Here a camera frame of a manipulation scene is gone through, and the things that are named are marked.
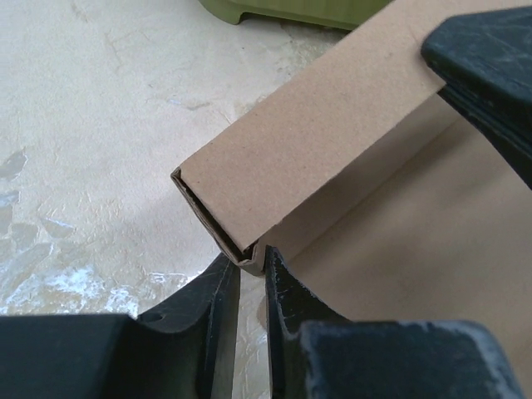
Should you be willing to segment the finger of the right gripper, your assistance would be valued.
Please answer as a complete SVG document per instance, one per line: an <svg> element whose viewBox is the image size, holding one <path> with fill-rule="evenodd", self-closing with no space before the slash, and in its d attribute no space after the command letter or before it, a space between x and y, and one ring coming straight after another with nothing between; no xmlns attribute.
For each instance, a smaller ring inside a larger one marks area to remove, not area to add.
<svg viewBox="0 0 532 399"><path fill-rule="evenodd" d="M531 183L531 8L447 18L421 45L439 96Z"/></svg>

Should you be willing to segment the olive green plastic bin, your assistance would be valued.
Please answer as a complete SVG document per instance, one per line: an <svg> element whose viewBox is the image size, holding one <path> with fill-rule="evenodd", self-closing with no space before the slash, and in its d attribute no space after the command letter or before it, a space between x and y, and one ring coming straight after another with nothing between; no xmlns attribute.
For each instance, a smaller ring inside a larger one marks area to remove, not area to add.
<svg viewBox="0 0 532 399"><path fill-rule="evenodd" d="M389 0L199 0L212 15L229 24L257 15L352 30L386 7Z"/></svg>

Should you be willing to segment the brown cardboard box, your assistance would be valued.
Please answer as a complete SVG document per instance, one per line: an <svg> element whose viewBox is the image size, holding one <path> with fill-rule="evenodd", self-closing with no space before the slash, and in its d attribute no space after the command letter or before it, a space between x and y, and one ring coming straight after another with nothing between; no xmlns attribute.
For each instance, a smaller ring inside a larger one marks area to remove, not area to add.
<svg viewBox="0 0 532 399"><path fill-rule="evenodd" d="M172 180L219 247L264 248L347 318L467 318L531 389L531 192L440 97L423 40L524 1L395 1L185 160Z"/></svg>

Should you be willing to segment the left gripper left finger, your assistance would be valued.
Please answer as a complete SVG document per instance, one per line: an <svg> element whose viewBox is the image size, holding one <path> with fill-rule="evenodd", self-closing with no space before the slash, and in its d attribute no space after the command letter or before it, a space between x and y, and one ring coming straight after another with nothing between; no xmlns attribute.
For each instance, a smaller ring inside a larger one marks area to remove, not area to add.
<svg viewBox="0 0 532 399"><path fill-rule="evenodd" d="M4 398L229 398L240 270L218 256L133 318L121 313L4 316Z"/></svg>

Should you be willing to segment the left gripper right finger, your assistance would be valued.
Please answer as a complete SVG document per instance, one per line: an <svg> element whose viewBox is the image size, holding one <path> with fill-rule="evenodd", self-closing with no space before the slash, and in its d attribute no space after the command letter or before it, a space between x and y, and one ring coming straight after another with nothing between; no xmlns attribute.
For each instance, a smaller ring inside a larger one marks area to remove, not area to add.
<svg viewBox="0 0 532 399"><path fill-rule="evenodd" d="M521 398L495 337L465 320L351 321L264 258L274 398Z"/></svg>

